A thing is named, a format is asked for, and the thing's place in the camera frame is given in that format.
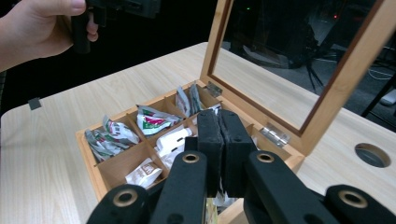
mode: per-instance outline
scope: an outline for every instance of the light wood tabletop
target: light wood tabletop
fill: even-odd
[[[1,118],[0,223],[85,223],[98,202],[75,133],[103,115],[118,114],[198,79],[205,47],[192,46],[40,99],[38,109],[23,105],[8,111]],[[288,97],[305,95],[283,82],[282,88],[287,87],[296,91]],[[277,94],[281,97],[282,89]],[[390,166],[375,168],[361,161],[354,151],[358,143],[382,148]],[[322,194],[330,185],[355,186],[396,213],[394,146],[395,133],[343,109],[297,176]]]

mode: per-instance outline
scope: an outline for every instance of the wooden lid frame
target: wooden lid frame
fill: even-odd
[[[295,128],[214,74],[232,7],[233,0],[218,1],[200,79],[206,85],[211,82],[220,87],[223,90],[222,95],[233,99],[234,103],[245,105],[244,108],[251,117],[257,118],[259,114],[261,117],[264,115],[266,119],[258,119],[262,120],[262,125],[271,120],[279,130],[294,139],[295,149],[305,156],[309,155],[394,33],[396,1],[377,0],[375,2],[338,64],[329,84],[319,96],[301,128]]]

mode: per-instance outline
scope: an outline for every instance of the wooden box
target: wooden box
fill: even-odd
[[[243,121],[247,132],[257,140],[258,148],[275,152],[290,169],[298,171],[304,158],[309,156],[315,148],[367,68],[392,35],[396,24],[396,14],[394,13],[396,3],[393,0],[382,0],[375,3],[346,55],[337,66],[330,83],[319,98],[315,99],[312,109],[306,112],[306,118],[302,118],[302,121],[298,122],[283,118],[281,111],[275,111],[271,107],[271,101],[268,99],[275,96],[262,95],[261,82],[265,80],[261,80],[261,74],[269,73],[268,71],[246,61],[245,70],[244,67],[233,68],[230,66],[230,69],[240,69],[239,78],[242,77],[241,80],[238,77],[228,77],[228,74],[217,74],[216,65],[220,60],[219,51],[232,5],[232,0],[218,1],[202,74],[200,80],[196,81],[199,86],[200,98],[206,107],[221,104],[222,108],[234,111]],[[191,83],[183,86],[183,90],[188,92],[190,85]],[[142,102],[141,105],[149,105],[164,112],[183,116],[180,111],[177,111],[175,104],[176,88],[177,86],[174,91],[158,96],[149,102]],[[170,130],[161,131],[148,138],[138,129],[136,114],[137,107],[135,106],[110,117],[114,121],[125,123],[136,131],[142,141],[107,161],[97,162],[85,139],[85,130],[76,133],[98,201],[110,189],[124,184],[124,177],[145,158],[152,158],[159,167],[163,168],[163,174],[159,181],[165,179],[169,175],[169,170],[163,165],[154,149],[158,137],[179,125],[190,127],[194,133],[197,133],[196,116],[191,116],[184,117],[183,121]],[[90,130],[102,128],[99,121],[97,124],[87,127]],[[239,203],[237,206],[239,207],[233,214],[234,217],[242,212],[241,204]]]

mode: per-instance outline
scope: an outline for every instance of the metal hinge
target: metal hinge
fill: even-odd
[[[290,140],[290,137],[287,134],[282,133],[277,127],[275,127],[271,123],[268,123],[267,126],[263,127],[260,133],[262,133],[278,147],[283,147],[287,145]]]
[[[209,81],[209,83],[206,85],[206,88],[209,90],[209,93],[213,97],[218,97],[222,94],[222,89],[213,84],[212,82]]]

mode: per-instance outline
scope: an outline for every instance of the human hand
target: human hand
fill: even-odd
[[[0,19],[0,71],[37,58],[60,54],[72,45],[70,17],[82,14],[85,0],[22,0]],[[96,41],[92,16],[87,38]]]

